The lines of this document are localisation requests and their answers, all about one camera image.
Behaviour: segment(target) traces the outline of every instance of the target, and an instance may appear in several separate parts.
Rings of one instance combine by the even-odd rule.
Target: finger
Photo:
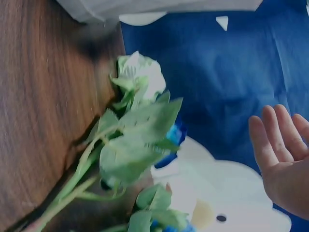
[[[276,105],[275,112],[285,147],[294,160],[302,160],[308,154],[308,147],[302,140],[288,111],[283,105]]]
[[[292,119],[300,136],[309,143],[309,122],[299,114],[295,114]],[[302,159],[307,156],[309,156],[309,151],[303,155]]]
[[[264,175],[271,167],[279,163],[271,144],[267,138],[262,120],[257,116],[249,119],[250,139],[254,149],[257,165]]]
[[[284,145],[275,110],[269,105],[265,106],[262,111],[262,117],[267,137],[279,162],[293,162],[293,156]]]

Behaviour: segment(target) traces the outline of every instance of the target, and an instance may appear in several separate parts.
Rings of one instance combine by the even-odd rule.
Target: wooden table
[[[54,0],[0,1],[0,231],[46,199],[76,160],[74,141],[114,97],[108,75],[124,54],[120,27],[91,45],[92,56],[72,36],[82,27]],[[111,215],[120,207],[124,217],[139,189],[119,203],[126,207],[76,201],[47,231],[117,224]]]

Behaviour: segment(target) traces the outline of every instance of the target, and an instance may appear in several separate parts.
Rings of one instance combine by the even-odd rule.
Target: blue fabric
[[[256,171],[248,118],[283,104],[309,119],[306,0],[264,0],[257,12],[169,14],[144,26],[122,24],[126,52],[156,59],[172,97],[184,97],[188,135],[216,159]],[[216,16],[229,16],[225,32]],[[292,232],[309,231],[293,215]]]

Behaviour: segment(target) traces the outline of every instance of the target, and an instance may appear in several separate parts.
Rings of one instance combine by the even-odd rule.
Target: white cloth
[[[102,22],[106,18],[144,12],[255,11],[263,0],[57,0],[77,21]]]

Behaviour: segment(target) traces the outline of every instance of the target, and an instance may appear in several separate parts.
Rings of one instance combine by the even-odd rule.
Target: blue rose
[[[175,124],[170,128],[167,133],[167,138],[171,140],[175,145],[180,146],[182,142],[185,140],[187,135],[187,127],[184,125],[180,116],[177,116]],[[165,156],[159,163],[157,163],[154,167],[159,169],[169,165],[174,159],[177,158],[177,153],[170,153]]]
[[[150,228],[150,229],[154,229],[154,228],[156,228],[156,227],[158,227],[158,226],[159,226],[158,221],[154,220],[154,221],[152,222],[152,224],[151,224],[151,228]],[[177,229],[175,229],[175,228],[173,228],[173,227],[171,227],[171,226],[167,226],[167,227],[163,230],[163,232],[180,232],[180,231],[178,231]],[[188,222],[187,228],[185,228],[185,229],[184,229],[183,231],[181,231],[181,232],[197,232],[197,231],[196,231],[196,229]]]

